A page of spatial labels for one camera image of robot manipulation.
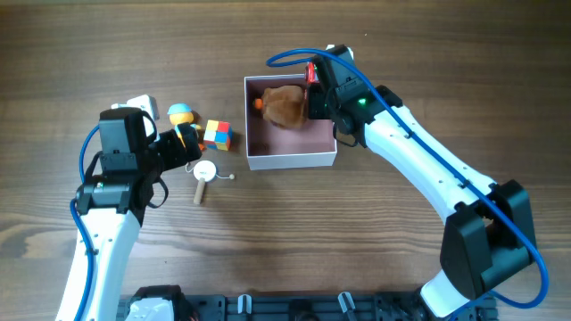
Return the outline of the red toy truck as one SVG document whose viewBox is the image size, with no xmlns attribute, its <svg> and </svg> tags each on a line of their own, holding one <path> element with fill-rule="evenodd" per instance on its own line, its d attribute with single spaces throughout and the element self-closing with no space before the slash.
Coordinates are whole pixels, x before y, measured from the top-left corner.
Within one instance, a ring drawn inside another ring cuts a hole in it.
<svg viewBox="0 0 571 321">
<path fill-rule="evenodd" d="M 318 84 L 317 68 L 313 62 L 308 62 L 305 68 L 305 80 L 308 85 Z"/>
</svg>

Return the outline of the yellow duck toy blue hat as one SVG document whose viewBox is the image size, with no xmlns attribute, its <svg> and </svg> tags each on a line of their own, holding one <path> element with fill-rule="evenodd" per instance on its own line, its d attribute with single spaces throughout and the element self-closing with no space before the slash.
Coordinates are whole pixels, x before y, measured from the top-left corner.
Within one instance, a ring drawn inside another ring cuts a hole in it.
<svg viewBox="0 0 571 321">
<path fill-rule="evenodd" d="M 182 123 L 189 123 L 192 128 L 194 128 L 197 132 L 197 141 L 198 145 L 202 152 L 206 150 L 205 145 L 203 144 L 203 127 L 197 123 L 199 119 L 199 115 L 191 109 L 191 107 L 186 103 L 175 103 L 170 106 L 168 110 L 168 116 L 170 123 L 175 128 L 178 138 L 181 140 L 182 144 L 184 143 L 182 134 L 178 129 L 178 125 Z"/>
</svg>

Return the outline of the colourful puzzle cube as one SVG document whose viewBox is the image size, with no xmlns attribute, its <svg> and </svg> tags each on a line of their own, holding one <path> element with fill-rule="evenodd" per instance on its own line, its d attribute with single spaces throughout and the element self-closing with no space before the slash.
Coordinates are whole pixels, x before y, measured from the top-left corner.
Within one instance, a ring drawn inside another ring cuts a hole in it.
<svg viewBox="0 0 571 321">
<path fill-rule="evenodd" d="M 209 119 L 203 134 L 203 143 L 208 149 L 229 151 L 233 132 L 229 122 Z"/>
</svg>

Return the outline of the brown plush toy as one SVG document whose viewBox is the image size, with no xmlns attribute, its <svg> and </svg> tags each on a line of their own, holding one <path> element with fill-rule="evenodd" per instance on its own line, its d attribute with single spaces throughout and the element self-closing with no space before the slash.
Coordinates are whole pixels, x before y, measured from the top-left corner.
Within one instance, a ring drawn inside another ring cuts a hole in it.
<svg viewBox="0 0 571 321">
<path fill-rule="evenodd" d="M 254 109 L 276 127 L 299 129 L 308 120 L 306 92 L 300 86 L 266 88 L 261 98 L 253 100 Z"/>
</svg>

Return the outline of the white cardboard box pink inside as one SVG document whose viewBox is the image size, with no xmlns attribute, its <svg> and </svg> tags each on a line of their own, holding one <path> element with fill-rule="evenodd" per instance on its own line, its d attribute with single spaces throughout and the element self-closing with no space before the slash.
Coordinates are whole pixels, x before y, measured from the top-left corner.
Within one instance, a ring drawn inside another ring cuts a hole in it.
<svg viewBox="0 0 571 321">
<path fill-rule="evenodd" d="M 267 88 L 306 86 L 303 74 L 244 78 L 244 146 L 251 170 L 325 167 L 334 164 L 337 142 L 330 120 L 309 120 L 300 129 L 267 122 L 253 107 Z"/>
</svg>

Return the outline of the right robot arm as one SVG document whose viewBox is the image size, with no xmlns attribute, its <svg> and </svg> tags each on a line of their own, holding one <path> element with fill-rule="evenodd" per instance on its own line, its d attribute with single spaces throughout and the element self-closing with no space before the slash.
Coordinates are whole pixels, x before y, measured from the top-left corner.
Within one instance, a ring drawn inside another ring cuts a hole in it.
<svg viewBox="0 0 571 321">
<path fill-rule="evenodd" d="M 444 224 L 441 270 L 420 289 L 429 312 L 452 319 L 486 297 L 519 309 L 539 305 L 550 279 L 523 186 L 498 184 L 447 150 L 397 95 L 357 69 L 348 47 L 306 53 L 324 98 L 310 104 L 310 115 L 332 120 L 336 133 L 394 165 Z"/>
</svg>

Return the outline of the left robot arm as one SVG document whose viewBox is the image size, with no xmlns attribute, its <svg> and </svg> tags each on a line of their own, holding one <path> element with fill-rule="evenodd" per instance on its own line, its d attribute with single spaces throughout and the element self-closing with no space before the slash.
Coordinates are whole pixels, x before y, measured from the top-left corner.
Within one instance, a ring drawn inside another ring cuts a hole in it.
<svg viewBox="0 0 571 321">
<path fill-rule="evenodd" d="M 201 158 L 196 129 L 187 121 L 159 132 L 144 110 L 102 111 L 91 130 L 101 150 L 81 164 L 81 184 L 70 201 L 78 229 L 59 320 L 113 320 L 128 257 L 138 238 L 154 185 L 163 172 Z"/>
</svg>

